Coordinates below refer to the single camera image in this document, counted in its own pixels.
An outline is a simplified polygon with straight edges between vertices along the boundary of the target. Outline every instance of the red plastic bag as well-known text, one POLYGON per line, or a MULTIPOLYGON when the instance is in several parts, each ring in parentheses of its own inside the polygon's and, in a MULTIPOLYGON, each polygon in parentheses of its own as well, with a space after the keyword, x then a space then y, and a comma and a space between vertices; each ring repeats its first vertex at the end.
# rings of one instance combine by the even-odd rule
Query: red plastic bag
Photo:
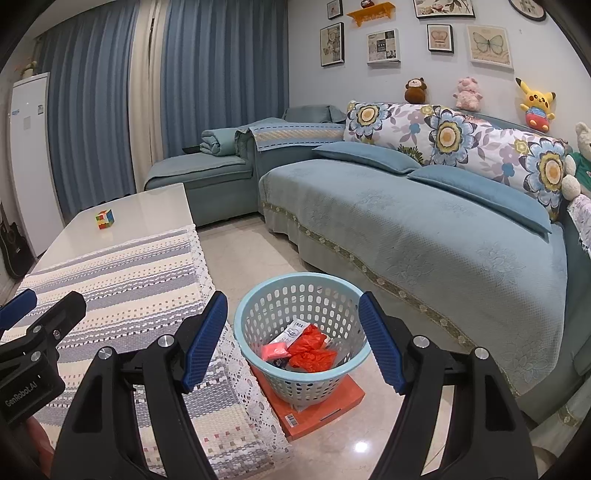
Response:
POLYGON ((300 337, 291 344, 287 351, 292 355, 318 350, 324 345, 326 335, 314 324, 308 325, 300 337))
POLYGON ((312 350, 298 353, 290 358, 293 368, 303 368, 308 373, 326 372, 335 362, 336 352, 333 350, 312 350))

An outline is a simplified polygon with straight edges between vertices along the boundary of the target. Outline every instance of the light blue plastic basket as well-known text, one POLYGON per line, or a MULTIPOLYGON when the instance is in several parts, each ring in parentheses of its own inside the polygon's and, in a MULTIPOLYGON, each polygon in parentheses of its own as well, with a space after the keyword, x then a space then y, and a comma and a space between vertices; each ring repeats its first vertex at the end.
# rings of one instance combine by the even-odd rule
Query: light blue plastic basket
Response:
POLYGON ((345 280, 319 273, 272 278, 242 299, 234 317, 234 335, 246 360, 265 375, 279 397, 301 407, 320 403, 371 351, 358 318, 362 294, 345 280), (314 323, 322 333, 350 342, 351 353, 346 363, 326 372, 306 374, 264 362, 260 358, 261 347, 294 319, 314 323))

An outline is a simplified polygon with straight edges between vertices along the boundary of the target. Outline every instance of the sticker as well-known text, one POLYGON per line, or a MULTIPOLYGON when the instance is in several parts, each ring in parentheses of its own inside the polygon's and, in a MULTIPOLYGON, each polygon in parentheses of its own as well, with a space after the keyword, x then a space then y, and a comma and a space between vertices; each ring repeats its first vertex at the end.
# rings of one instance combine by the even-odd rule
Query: sticker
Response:
POLYGON ((299 425, 299 423, 297 423, 296 418, 293 416, 293 414, 289 414, 285 416, 285 419, 287 420, 287 423, 290 424, 290 427, 297 427, 299 425))

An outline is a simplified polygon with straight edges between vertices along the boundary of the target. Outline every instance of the pikachu plush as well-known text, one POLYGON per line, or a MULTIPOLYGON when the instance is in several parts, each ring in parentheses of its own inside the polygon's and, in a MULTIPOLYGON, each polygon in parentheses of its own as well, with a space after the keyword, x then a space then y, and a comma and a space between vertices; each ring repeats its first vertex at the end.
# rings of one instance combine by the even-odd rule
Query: pikachu plush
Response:
POLYGON ((531 90, 523 80, 515 80, 525 93, 525 103, 521 104, 521 109, 525 112, 526 124, 534 130, 548 133, 550 120, 556 118, 556 115, 550 112, 550 105, 556 99, 556 94, 531 90))

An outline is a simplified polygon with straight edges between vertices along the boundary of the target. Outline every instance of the screw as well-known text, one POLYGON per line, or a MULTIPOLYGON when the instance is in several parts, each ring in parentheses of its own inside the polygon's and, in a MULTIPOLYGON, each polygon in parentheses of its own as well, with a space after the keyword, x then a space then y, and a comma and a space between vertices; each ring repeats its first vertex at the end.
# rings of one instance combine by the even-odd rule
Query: screw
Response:
POLYGON ((413 343, 419 348, 427 348, 431 342, 429 342, 427 337, 419 335, 413 338, 413 343))
POLYGON ((108 346, 104 346, 99 350, 99 358, 101 360, 107 360, 111 355, 113 355, 113 349, 108 346))
POLYGON ((480 346, 474 350, 474 355, 476 355, 480 360, 486 360, 488 358, 488 350, 480 346))
POLYGON ((158 339, 158 344, 164 348, 171 346, 173 343, 174 337, 172 335, 162 335, 162 337, 158 339))

